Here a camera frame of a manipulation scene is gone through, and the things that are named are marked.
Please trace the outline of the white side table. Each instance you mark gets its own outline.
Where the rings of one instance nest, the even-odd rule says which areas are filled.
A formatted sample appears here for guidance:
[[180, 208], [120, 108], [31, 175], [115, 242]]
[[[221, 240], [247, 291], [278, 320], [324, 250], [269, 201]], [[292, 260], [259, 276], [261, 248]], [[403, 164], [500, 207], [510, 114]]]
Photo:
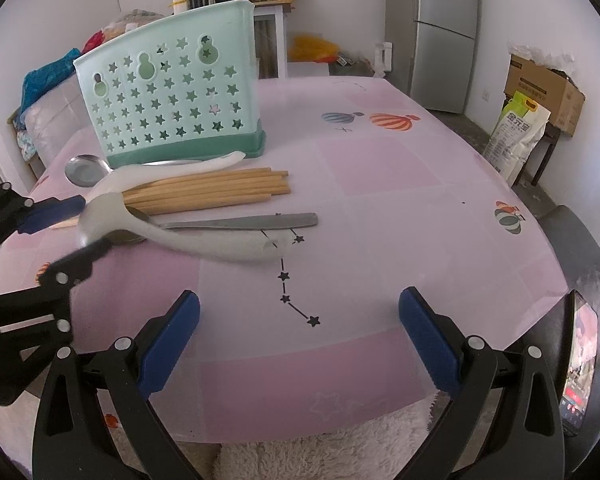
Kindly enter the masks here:
[[290, 2], [259, 2], [254, 7], [254, 34], [260, 79], [288, 76], [286, 17]]

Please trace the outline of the white green rice bag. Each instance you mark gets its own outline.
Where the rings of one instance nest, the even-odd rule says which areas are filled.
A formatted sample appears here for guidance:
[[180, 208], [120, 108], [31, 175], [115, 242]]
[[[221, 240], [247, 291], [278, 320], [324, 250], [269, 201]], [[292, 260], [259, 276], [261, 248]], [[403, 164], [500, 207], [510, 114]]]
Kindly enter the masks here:
[[520, 91], [507, 101], [482, 156], [513, 186], [545, 132], [550, 111]]

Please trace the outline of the large clear wrapped bundle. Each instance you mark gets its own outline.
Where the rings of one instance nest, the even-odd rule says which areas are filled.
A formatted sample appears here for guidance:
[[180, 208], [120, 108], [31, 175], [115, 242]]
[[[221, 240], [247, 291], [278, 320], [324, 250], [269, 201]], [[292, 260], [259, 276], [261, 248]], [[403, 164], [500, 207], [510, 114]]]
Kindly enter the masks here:
[[45, 167], [90, 123], [76, 74], [47, 91], [24, 112], [27, 133]]

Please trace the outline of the red plastic bag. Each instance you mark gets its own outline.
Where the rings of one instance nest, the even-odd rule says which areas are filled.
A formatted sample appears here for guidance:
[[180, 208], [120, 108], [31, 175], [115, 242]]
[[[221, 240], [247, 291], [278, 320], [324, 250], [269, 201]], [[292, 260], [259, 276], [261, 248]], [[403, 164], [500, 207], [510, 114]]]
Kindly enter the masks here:
[[95, 32], [90, 38], [88, 38], [86, 44], [84, 44], [83, 49], [81, 50], [81, 54], [84, 55], [91, 50], [99, 47], [105, 40], [105, 35], [102, 30]]

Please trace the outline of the white plastic rice spoon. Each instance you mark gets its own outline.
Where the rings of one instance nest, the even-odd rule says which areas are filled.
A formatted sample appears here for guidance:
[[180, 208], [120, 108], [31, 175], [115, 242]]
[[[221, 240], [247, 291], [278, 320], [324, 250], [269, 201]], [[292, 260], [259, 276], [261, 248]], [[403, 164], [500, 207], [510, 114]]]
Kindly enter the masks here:
[[166, 231], [134, 217], [119, 193], [107, 193], [91, 200], [79, 216], [78, 231], [82, 247], [114, 231], [129, 231], [176, 252], [229, 262], [280, 258], [291, 248], [294, 239], [288, 231], [268, 235], [262, 231], [198, 230], [190, 235]]

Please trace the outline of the silver refrigerator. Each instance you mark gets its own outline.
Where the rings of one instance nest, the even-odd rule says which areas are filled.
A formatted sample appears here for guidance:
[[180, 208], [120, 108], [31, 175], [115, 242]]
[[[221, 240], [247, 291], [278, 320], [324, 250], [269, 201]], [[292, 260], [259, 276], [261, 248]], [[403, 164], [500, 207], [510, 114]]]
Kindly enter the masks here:
[[427, 110], [460, 114], [466, 104], [479, 0], [416, 0], [411, 97]]

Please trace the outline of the mint green utensil holder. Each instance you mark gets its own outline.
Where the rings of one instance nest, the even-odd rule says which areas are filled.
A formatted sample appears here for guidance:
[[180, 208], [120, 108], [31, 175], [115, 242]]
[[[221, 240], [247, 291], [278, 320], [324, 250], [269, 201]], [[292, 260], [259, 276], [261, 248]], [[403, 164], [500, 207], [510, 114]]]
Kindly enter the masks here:
[[262, 155], [252, 3], [215, 3], [160, 18], [74, 62], [106, 161]]

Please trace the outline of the metal ladle spoon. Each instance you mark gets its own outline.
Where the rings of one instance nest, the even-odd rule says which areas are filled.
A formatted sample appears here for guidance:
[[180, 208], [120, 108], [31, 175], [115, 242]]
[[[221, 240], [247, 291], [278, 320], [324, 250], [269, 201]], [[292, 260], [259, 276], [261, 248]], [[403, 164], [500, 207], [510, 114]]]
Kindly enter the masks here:
[[113, 171], [105, 159], [91, 154], [71, 157], [64, 168], [66, 179], [78, 188], [92, 188]]

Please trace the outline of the smartphone with lit screen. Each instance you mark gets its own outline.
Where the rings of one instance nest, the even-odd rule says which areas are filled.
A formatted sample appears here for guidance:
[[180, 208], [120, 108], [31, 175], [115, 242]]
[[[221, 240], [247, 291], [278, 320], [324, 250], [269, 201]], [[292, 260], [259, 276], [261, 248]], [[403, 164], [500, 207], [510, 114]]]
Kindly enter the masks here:
[[597, 359], [598, 316], [575, 289], [569, 294], [569, 304], [572, 331], [559, 411], [565, 435], [575, 437], [582, 428], [593, 388]]

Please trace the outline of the yellow plastic bag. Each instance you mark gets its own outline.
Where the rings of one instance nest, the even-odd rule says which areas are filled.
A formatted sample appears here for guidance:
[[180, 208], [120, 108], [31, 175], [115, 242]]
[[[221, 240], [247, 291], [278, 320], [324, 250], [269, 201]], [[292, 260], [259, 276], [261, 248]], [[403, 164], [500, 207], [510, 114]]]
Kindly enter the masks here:
[[340, 53], [338, 44], [327, 41], [320, 36], [299, 34], [292, 37], [288, 48], [290, 62], [335, 62]]

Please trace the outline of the brown cardboard box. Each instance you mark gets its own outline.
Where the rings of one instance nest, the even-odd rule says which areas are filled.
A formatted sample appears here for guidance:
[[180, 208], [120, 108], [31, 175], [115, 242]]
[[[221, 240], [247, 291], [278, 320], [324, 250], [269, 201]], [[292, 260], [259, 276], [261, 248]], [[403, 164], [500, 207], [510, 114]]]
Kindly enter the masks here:
[[511, 98], [517, 91], [549, 110], [551, 125], [574, 136], [585, 95], [565, 74], [512, 54], [504, 93]]

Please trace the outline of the white fluffy cushion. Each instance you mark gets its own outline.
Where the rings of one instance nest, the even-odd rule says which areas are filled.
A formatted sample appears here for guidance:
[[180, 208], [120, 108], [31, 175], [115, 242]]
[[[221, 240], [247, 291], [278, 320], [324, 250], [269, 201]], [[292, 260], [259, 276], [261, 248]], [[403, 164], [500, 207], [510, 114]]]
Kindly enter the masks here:
[[450, 398], [437, 392], [407, 408], [332, 434], [223, 444], [215, 479], [392, 479], [424, 443]]

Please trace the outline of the blue plastic bag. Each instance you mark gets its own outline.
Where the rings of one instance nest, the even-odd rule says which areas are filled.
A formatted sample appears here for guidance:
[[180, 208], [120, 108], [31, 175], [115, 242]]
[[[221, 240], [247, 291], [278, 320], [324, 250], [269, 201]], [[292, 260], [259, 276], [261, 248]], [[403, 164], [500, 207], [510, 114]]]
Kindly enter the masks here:
[[71, 77], [76, 71], [73, 62], [80, 56], [81, 51], [73, 48], [62, 58], [27, 73], [21, 88], [20, 113], [23, 114], [41, 96]]

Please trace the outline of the pink patterned tablecloth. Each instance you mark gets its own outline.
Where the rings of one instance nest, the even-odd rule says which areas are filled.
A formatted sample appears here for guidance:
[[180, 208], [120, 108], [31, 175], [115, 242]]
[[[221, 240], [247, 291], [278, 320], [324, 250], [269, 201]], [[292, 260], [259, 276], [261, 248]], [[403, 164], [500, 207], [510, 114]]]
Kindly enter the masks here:
[[413, 286], [460, 330], [503, 349], [562, 298], [553, 249], [500, 175], [387, 81], [258, 84], [266, 147], [253, 167], [291, 191], [227, 217], [313, 211], [277, 261], [115, 247], [72, 292], [77, 352], [134, 336], [184, 290], [200, 322], [151, 404], [193, 442], [283, 440], [379, 417], [432, 385], [403, 329]]

